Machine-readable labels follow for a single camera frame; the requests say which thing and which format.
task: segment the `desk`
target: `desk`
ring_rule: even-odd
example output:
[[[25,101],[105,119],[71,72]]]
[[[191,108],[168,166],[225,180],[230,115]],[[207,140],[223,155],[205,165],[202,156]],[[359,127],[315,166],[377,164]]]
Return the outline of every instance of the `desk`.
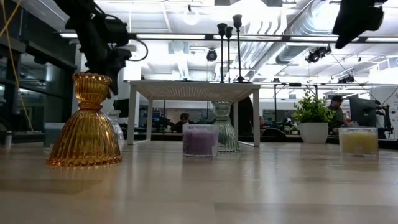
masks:
[[[255,84],[227,84],[227,83],[208,83],[208,82],[188,82],[188,81],[155,81],[139,80],[130,81],[130,100],[129,100],[129,122],[127,129],[127,144],[133,145],[134,142],[134,120],[136,111],[136,95],[139,92],[148,99],[148,118],[152,118],[152,108],[154,100],[189,100],[189,101],[213,101],[213,100],[232,100],[234,102],[234,130],[238,136],[238,102],[245,97],[253,94],[253,118],[260,117],[259,107],[260,85]],[[147,120],[147,138],[150,141],[152,130],[152,119]],[[260,124],[254,122],[254,144],[260,145]]]

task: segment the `yellow cable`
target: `yellow cable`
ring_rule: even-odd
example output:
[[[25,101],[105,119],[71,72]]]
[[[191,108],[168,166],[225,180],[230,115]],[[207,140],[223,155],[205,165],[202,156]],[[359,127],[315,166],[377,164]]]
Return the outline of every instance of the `yellow cable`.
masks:
[[[20,3],[20,2],[21,2],[21,0],[19,0],[19,2],[17,3],[16,9],[19,7],[19,3]],[[16,85],[17,85],[17,89],[18,89],[19,95],[21,96],[21,103],[22,103],[22,107],[24,108],[24,111],[25,111],[26,119],[27,119],[27,121],[29,122],[30,130],[32,130],[32,132],[33,132],[34,130],[33,130],[32,122],[30,122],[30,118],[29,118],[29,116],[28,116],[28,114],[27,114],[27,111],[26,111],[24,99],[23,99],[23,97],[22,97],[21,89],[19,88],[19,80],[18,80],[17,70],[16,70],[15,64],[14,64],[14,57],[12,56],[12,48],[11,48],[10,35],[9,35],[9,33],[8,33],[8,24],[9,24],[9,22],[11,21],[13,15],[14,15],[14,12],[13,12],[13,14],[11,15],[10,19],[7,21],[7,17],[6,17],[6,6],[5,6],[4,0],[2,0],[2,13],[3,13],[4,21],[7,21],[7,22],[6,22],[6,25],[5,25],[4,28],[3,28],[3,30],[5,29],[5,30],[6,30],[6,34],[7,34],[8,49],[9,49],[9,52],[10,52],[10,58],[11,58],[11,62],[12,62],[12,63],[11,63],[11,65],[12,65],[12,70],[14,71],[15,82],[16,82]]]
[[[6,22],[6,21],[7,21],[7,22],[4,24],[4,27],[2,28],[2,30],[1,30],[1,32],[0,32],[0,37],[2,36],[2,34],[4,33],[4,31],[5,31],[6,29],[8,29],[8,25],[10,24],[12,18],[14,18],[15,13],[17,13],[17,10],[18,10],[18,8],[19,8],[19,6],[20,6],[20,4],[21,4],[21,1],[22,1],[22,0],[19,0],[19,1],[17,2],[17,6],[16,6],[15,9],[13,10],[13,12],[11,13],[10,19],[9,19],[8,21],[6,20],[6,14],[4,14],[4,22]]]

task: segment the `table leg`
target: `table leg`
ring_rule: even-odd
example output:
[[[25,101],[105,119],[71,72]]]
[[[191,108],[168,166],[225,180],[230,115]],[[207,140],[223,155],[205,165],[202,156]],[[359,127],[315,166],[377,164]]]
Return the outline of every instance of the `table leg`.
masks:
[[[235,130],[235,137],[239,138],[239,126],[238,126],[238,103],[237,99],[234,100],[234,130]]]
[[[127,126],[127,145],[134,144],[134,128],[136,119],[136,100],[137,100],[137,87],[130,86],[130,100],[129,100],[129,122]]]
[[[154,100],[148,99],[148,117],[147,117],[147,141],[152,137],[152,112],[154,110]]]
[[[260,146],[260,98],[259,90],[253,93],[253,135],[254,146]]]

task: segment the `green plant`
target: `green plant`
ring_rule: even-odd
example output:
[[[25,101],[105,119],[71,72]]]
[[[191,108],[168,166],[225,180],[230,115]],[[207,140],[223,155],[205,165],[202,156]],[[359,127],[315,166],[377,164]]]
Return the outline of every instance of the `green plant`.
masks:
[[[300,105],[294,103],[297,111],[294,113],[294,118],[301,123],[329,123],[333,119],[334,111],[326,107],[326,99],[318,99],[310,95],[309,91],[305,91],[304,97],[298,102]]]
[[[297,128],[296,125],[293,125],[292,128],[290,129],[291,131],[298,131],[299,129]]]

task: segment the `purple candle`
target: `purple candle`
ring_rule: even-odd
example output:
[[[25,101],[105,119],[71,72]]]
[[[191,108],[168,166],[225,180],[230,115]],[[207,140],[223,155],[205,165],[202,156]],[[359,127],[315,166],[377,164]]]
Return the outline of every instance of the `purple candle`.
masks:
[[[183,135],[183,153],[186,156],[212,156],[212,149],[217,143],[218,133],[207,129],[189,129]]]

